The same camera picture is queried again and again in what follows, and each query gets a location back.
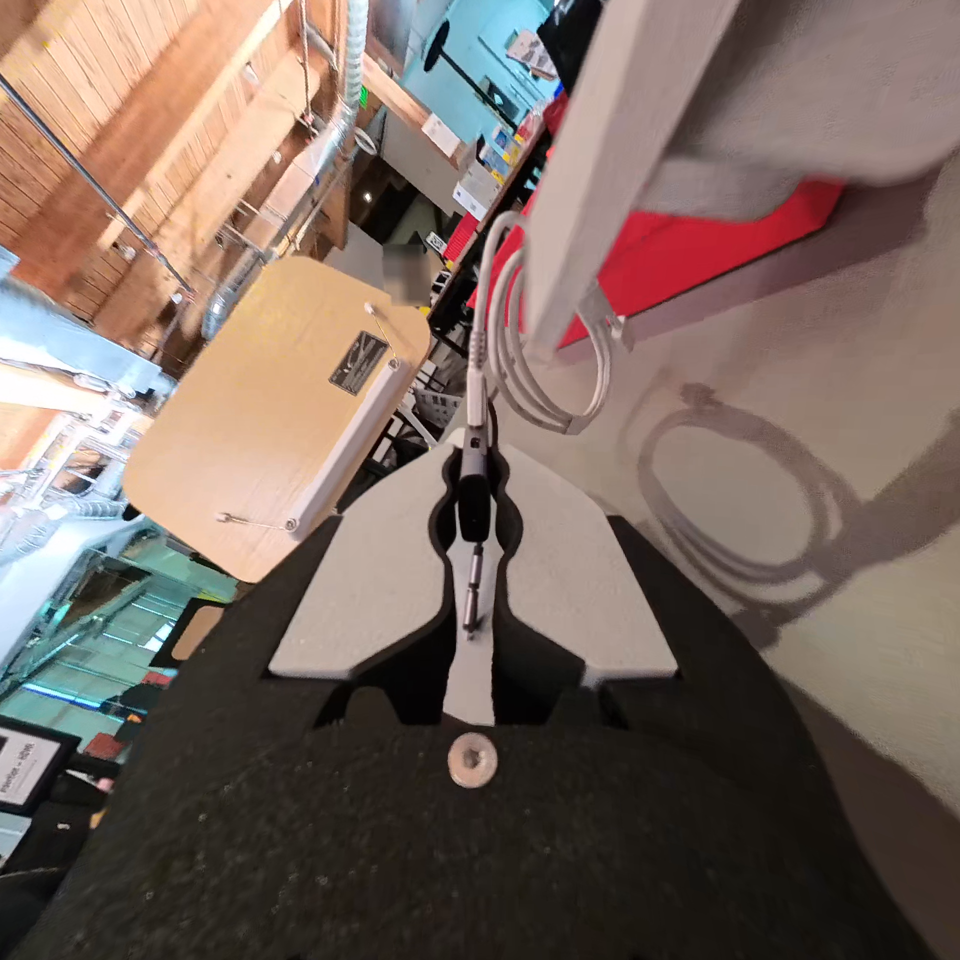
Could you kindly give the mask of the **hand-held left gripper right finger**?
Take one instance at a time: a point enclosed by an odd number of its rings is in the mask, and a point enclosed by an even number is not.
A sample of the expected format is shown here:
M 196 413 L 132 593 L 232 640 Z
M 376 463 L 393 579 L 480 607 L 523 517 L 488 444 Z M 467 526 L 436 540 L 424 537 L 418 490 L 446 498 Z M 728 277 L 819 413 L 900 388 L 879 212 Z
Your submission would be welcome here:
M 502 453 L 522 528 L 506 562 L 509 613 L 573 656 L 584 687 L 673 677 L 677 660 L 606 512 L 521 450 Z

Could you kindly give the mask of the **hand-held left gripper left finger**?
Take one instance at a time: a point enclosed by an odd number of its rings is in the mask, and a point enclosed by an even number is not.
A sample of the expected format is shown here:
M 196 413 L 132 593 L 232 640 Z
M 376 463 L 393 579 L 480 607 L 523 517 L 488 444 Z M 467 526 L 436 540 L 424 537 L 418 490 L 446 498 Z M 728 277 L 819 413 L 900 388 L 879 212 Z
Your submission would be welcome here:
M 390 473 L 338 517 L 269 671 L 357 679 L 420 642 L 457 648 L 451 487 L 461 450 L 444 442 Z

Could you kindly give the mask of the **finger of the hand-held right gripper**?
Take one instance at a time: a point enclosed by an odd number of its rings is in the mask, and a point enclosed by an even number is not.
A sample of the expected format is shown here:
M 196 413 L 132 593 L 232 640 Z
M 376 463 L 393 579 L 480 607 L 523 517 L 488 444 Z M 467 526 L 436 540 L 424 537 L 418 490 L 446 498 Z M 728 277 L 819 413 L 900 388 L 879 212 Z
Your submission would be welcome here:
M 654 189 L 750 169 L 888 186 L 958 151 L 958 2 L 654 2 L 687 96 Z
M 534 354 L 557 351 L 738 7 L 605 3 L 526 226 L 524 325 Z

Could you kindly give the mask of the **red plastic storage bin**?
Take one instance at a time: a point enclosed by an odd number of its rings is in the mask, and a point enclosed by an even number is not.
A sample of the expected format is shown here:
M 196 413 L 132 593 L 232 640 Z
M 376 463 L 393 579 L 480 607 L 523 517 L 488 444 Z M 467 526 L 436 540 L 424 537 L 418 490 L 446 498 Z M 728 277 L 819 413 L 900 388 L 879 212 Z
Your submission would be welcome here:
M 518 166 L 526 169 L 515 174 L 510 167 L 505 177 L 498 169 L 490 172 L 499 212 L 520 202 L 525 203 L 521 212 L 532 210 L 536 190 L 529 185 L 549 157 L 567 103 L 567 93 L 559 87 L 556 98 L 538 103 L 524 116 L 519 135 L 497 126 L 490 137 L 478 140 L 479 153 L 513 150 Z M 817 233 L 845 189 L 839 181 L 806 178 L 772 213 L 750 222 L 632 212 L 600 270 L 600 287 L 618 314 L 640 314 Z M 442 254 L 445 280 L 427 317 L 437 337 L 459 326 L 468 328 L 474 318 L 475 273 L 487 232 L 485 220 L 474 211 L 470 200 Z

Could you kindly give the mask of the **black plug adapter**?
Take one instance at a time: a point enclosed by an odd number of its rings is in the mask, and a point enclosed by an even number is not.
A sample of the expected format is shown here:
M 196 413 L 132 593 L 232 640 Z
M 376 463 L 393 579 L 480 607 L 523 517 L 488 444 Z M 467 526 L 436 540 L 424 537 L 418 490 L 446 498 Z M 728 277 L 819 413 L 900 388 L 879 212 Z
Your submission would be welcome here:
M 479 620 L 484 548 L 490 535 L 492 501 L 487 428 L 468 425 L 463 433 L 457 487 L 459 530 L 463 541 L 471 545 L 462 613 L 462 629 L 468 638 L 474 635 Z

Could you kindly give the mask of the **wooden book stand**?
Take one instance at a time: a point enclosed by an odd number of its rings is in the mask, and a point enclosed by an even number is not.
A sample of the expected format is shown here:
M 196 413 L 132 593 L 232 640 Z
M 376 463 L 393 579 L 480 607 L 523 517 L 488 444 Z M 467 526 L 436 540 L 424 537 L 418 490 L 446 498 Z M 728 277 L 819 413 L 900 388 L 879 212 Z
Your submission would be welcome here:
M 430 349 L 420 308 L 328 264 L 276 260 L 130 454 L 124 492 L 259 582 L 333 512 Z

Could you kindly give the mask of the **black round stand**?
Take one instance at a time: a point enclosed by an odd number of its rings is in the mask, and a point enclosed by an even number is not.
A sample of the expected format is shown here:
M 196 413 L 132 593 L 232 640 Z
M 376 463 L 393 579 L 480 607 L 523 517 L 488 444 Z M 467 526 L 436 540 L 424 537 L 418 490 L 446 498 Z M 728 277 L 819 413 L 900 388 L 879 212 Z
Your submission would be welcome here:
M 450 20 L 444 19 L 438 26 L 423 57 L 423 72 L 431 73 L 438 62 L 446 63 L 454 73 L 466 83 L 473 93 L 493 111 L 498 111 L 498 102 L 457 63 L 446 50 L 446 43 L 450 35 Z

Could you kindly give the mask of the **framed marker sign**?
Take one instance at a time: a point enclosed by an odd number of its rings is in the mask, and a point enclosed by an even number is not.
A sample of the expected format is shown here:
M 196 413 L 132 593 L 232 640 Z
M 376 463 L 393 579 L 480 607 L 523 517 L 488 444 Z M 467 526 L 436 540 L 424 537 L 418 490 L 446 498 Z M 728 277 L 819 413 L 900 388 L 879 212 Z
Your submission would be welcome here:
M 33 814 L 80 745 L 71 733 L 2 716 L 1 811 Z

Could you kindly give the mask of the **silver air duct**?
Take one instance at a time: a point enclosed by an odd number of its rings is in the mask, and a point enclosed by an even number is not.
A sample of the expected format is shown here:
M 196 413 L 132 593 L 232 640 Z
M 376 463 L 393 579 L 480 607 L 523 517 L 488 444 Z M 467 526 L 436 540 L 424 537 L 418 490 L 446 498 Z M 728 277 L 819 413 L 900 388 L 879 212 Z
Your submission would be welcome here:
M 337 94 L 327 120 L 310 123 L 311 139 L 290 161 L 243 233 L 242 253 L 226 277 L 207 297 L 199 333 L 210 342 L 226 324 L 261 271 L 296 252 L 318 216 L 338 166 L 354 140 L 363 86 L 363 57 L 370 2 L 341 2 L 342 40 L 334 54 Z

